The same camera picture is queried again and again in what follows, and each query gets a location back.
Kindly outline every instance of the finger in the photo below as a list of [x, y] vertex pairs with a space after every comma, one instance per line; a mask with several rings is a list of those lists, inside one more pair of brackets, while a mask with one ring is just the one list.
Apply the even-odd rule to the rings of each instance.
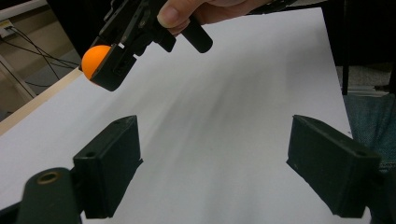
[[181, 23], [179, 26], [174, 27], [174, 28], [169, 28], [168, 31], [174, 36], [179, 35], [184, 29], [186, 29], [187, 26], [189, 26], [190, 20], [186, 20], [183, 23]]
[[215, 0], [215, 1], [208, 1], [207, 3], [216, 7], [231, 7], [231, 6], [239, 5], [246, 1], [247, 0]]
[[177, 27], [205, 0], [168, 0], [158, 14], [158, 22], [165, 28]]
[[194, 11], [195, 18], [201, 24], [215, 23], [218, 21], [225, 21], [228, 19], [244, 16], [249, 13], [252, 9], [260, 7], [271, 0], [255, 0], [255, 1], [233, 1], [233, 3], [239, 3], [228, 7], [219, 7], [216, 5], [225, 5], [221, 1], [207, 2], [200, 5], [197, 10]]

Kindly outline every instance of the cable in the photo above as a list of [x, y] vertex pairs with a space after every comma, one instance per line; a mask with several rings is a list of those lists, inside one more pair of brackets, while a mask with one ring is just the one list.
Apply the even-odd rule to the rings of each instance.
[[2, 65], [7, 69], [7, 71], [15, 78], [15, 80], [18, 81], [18, 83], [20, 83], [20, 85], [27, 91], [27, 93], [29, 93], [30, 96], [32, 96], [32, 98], [35, 98], [35, 97], [32, 95], [32, 93], [30, 93], [30, 92], [22, 85], [22, 83], [14, 76], [14, 74], [13, 74], [11, 71], [9, 71], [9, 69], [6, 67], [6, 65], [5, 65], [3, 62], [0, 61], [0, 64], [2, 64]]
[[47, 65], [49, 66], [50, 70], [52, 71], [52, 73], [56, 76], [56, 78], [58, 78], [58, 80], [61, 80], [58, 77], [58, 74], [56, 74], [55, 70], [53, 69], [53, 67], [50, 65], [50, 62], [47, 60], [47, 58], [44, 56], [44, 54], [41, 52], [41, 48], [39, 46], [37, 46], [26, 34], [24, 34], [23, 32], [21, 32], [19, 29], [15, 28], [15, 27], [10, 27], [9, 29], [13, 30], [15, 32], [15, 34], [19, 35], [20, 37], [22, 37], [24, 40], [26, 40], [27, 42], [29, 42], [30, 44], [32, 44], [35, 49], [37, 49], [38, 53], [41, 54], [41, 56], [43, 57], [43, 59], [46, 61]]
[[18, 33], [19, 35], [23, 35], [23, 38], [24, 38], [26, 41], [28, 41], [30, 44], [32, 44], [33, 46], [35, 46], [35, 48], [39, 48], [41, 52], [43, 52], [43, 53], [46, 54], [46, 57], [49, 57], [49, 58], [54, 59], [54, 60], [57, 60], [57, 61], [62, 61], [62, 62], [65, 62], [65, 63], [71, 63], [71, 64], [73, 64], [73, 65], [79, 66], [78, 63], [72, 63], [72, 62], [69, 62], [69, 61], [66, 61], [66, 60], [57, 59], [57, 58], [51, 56], [51, 55], [48, 54], [46, 51], [44, 51], [42, 48], [40, 48], [39, 46], [37, 46], [37, 45], [36, 45], [36, 44], [35, 44], [24, 32], [22, 32], [21, 30], [19, 30], [17, 27], [14, 27], [14, 26], [13, 26], [13, 27], [9, 27], [9, 29], [13, 30], [14, 32]]
[[32, 86], [45, 87], [45, 88], [48, 88], [48, 87], [51, 86], [51, 85], [39, 85], [39, 84], [35, 84], [35, 83], [32, 83], [32, 82], [27, 82], [27, 81], [25, 81], [25, 83], [29, 84], [29, 85], [32, 85]]
[[[21, 46], [18, 46], [18, 45], [14, 45], [14, 44], [12, 44], [12, 43], [9, 43], [8, 41], [6, 41], [5, 39], [3, 39], [3, 38], [1, 38], [1, 37], [0, 37], [0, 41], [3, 41], [3, 43], [8, 44], [8, 45], [10, 45], [10, 46], [12, 46], [12, 47], [14, 47], [14, 48], [23, 49], [23, 50], [28, 51], [28, 52], [31, 52], [31, 53], [33, 53], [33, 54], [42, 56], [42, 54], [39, 54], [39, 53], [37, 53], [37, 52], [35, 52], [35, 51], [32, 51], [32, 50], [30, 50], [30, 49], [26, 49], [26, 48], [23, 48], [23, 47], [21, 47]], [[59, 64], [56, 64], [56, 63], [51, 63], [51, 64], [53, 64], [53, 65], [55, 65], [55, 66], [60, 66], [60, 67], [70, 68], [70, 69], [75, 69], [75, 67], [70, 66], [70, 65], [68, 65], [68, 64], [66, 64], [66, 63], [71, 63], [71, 64], [73, 64], [73, 65], [79, 66], [79, 64], [77, 64], [77, 63], [69, 62], [69, 61], [67, 61], [67, 60], [58, 59], [58, 58], [55, 58], [55, 57], [53, 57], [53, 56], [51, 56], [51, 55], [44, 55], [44, 56], [45, 56], [45, 57], [48, 57], [48, 58], [51, 58], [51, 59], [53, 59], [53, 60], [55, 60], [55, 61], [58, 61], [59, 63], [62, 63], [62, 64], [64, 65], [64, 66], [62, 66], [62, 65], [59, 65]]]

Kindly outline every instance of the black 3d-printed part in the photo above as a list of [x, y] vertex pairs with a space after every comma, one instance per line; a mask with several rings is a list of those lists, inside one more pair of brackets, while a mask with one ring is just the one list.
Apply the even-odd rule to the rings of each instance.
[[74, 158], [87, 218], [113, 217], [140, 158], [136, 116], [109, 124]]
[[[157, 20], [165, 3], [166, 0], [124, 0], [115, 12], [108, 14], [108, 21], [92, 47], [108, 45], [111, 49], [90, 81], [114, 91], [136, 63], [135, 56], [141, 56], [150, 43], [155, 42], [166, 51], [172, 51], [176, 39]], [[213, 41], [193, 16], [190, 20], [181, 33], [199, 52], [205, 53], [212, 48]]]
[[340, 217], [362, 217], [380, 156], [326, 123], [294, 116], [287, 164]]
[[27, 181], [17, 223], [80, 223], [69, 170], [49, 169], [32, 176]]

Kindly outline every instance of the ping pong ball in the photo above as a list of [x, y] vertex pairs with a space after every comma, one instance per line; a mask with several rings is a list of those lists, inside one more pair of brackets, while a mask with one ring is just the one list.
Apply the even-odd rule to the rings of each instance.
[[98, 45], [85, 52], [81, 60], [81, 68], [87, 79], [91, 79], [95, 70], [110, 51], [110, 46]]

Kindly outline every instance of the mounting hole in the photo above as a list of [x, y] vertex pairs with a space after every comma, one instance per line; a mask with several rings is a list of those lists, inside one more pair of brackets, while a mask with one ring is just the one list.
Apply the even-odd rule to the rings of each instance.
[[55, 182], [61, 175], [58, 172], [48, 172], [37, 179], [37, 184], [47, 185]]
[[87, 153], [87, 155], [85, 155], [86, 157], [94, 157], [96, 154], [94, 152], [89, 152]]

